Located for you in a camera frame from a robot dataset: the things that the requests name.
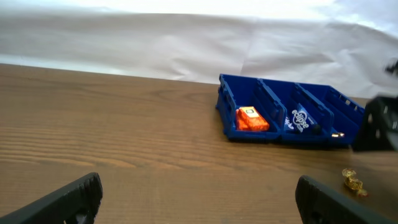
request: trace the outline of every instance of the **orange and white package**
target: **orange and white package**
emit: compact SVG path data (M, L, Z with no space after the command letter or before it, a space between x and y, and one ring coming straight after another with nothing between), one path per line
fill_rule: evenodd
M239 118L238 111L239 110L236 110L236 129L240 131L251 131L249 126L242 119Z
M267 131L269 123L257 112L253 106L238 109L236 120L243 121L251 131Z

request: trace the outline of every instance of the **gold candy wrapper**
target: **gold candy wrapper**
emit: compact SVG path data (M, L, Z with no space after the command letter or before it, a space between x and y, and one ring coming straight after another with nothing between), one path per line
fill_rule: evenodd
M341 172L343 177L345 177L344 183L345 185L351 189L356 191L356 195L359 197L367 197L368 192L363 189L362 181L358 180L355 175L355 171L353 169L343 169Z

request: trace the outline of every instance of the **wood grain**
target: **wood grain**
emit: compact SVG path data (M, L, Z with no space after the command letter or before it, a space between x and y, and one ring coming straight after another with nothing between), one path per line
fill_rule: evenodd
M229 142L217 87L0 65L0 216L98 172L99 224L300 223L303 174L398 219L398 154Z

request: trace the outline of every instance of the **white backdrop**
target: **white backdrop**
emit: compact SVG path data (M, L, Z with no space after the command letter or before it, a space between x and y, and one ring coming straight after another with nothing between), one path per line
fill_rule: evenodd
M218 83L220 73L398 94L398 1L2 0L0 63Z

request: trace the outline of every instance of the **blue plastic container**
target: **blue plastic container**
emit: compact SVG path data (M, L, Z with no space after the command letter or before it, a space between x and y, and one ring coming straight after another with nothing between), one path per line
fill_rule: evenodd
M330 86L225 74L220 75L220 82L216 108L228 139L347 145L362 121L364 109ZM320 133L304 134L285 128L285 118L291 117L298 105L322 127ZM254 106L270 124L269 130L236 130L236 110L242 106ZM332 138L332 133L345 133L345 137Z

